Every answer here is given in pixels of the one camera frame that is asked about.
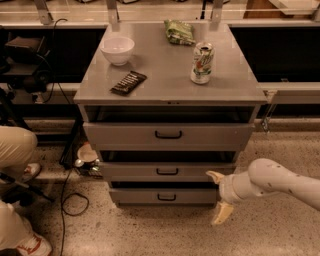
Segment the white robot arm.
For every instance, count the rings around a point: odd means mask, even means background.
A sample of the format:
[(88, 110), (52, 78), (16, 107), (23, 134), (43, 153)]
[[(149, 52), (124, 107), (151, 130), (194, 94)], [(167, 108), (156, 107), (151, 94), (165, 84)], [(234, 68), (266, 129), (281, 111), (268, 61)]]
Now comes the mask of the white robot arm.
[(286, 193), (320, 210), (320, 180), (294, 173), (270, 159), (256, 159), (245, 172), (238, 174), (223, 175), (212, 170), (206, 174), (219, 186), (220, 199), (214, 210), (212, 225), (224, 223), (236, 204), (277, 193)]

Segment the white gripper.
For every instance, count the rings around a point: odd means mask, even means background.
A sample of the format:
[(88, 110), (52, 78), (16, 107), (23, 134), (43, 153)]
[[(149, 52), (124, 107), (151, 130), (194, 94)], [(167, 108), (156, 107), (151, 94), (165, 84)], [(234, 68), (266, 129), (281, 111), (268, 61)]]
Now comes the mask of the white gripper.
[(264, 195), (264, 190), (255, 185), (248, 172), (224, 176), (222, 173), (209, 170), (206, 172), (219, 184), (219, 193), (223, 201), (219, 201), (214, 209), (212, 225), (224, 223), (234, 210), (231, 204), (238, 204), (244, 200), (257, 198)]

